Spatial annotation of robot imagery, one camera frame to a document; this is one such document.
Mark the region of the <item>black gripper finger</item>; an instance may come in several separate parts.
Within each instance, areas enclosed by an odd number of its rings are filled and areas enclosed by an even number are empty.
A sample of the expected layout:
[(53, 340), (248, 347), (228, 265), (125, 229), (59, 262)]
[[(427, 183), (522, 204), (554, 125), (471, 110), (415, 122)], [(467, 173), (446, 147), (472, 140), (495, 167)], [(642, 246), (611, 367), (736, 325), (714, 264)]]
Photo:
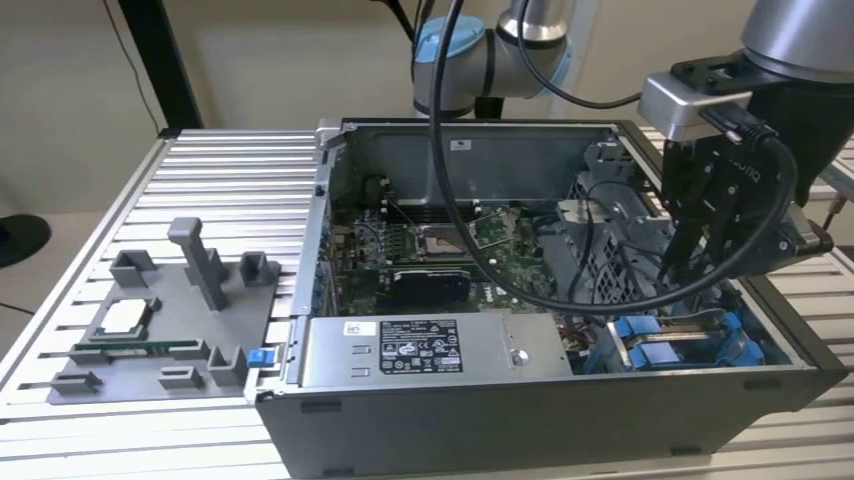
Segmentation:
[(695, 188), (700, 184), (702, 163), (694, 143), (664, 141), (662, 193), (675, 233), (667, 246), (663, 266), (679, 270), (695, 251), (702, 232), (695, 212)]
[(739, 229), (740, 215), (738, 205), (740, 188), (728, 184), (703, 195), (702, 205), (707, 210), (708, 225), (706, 227), (706, 243), (700, 259), (723, 261), (740, 246), (743, 234)]

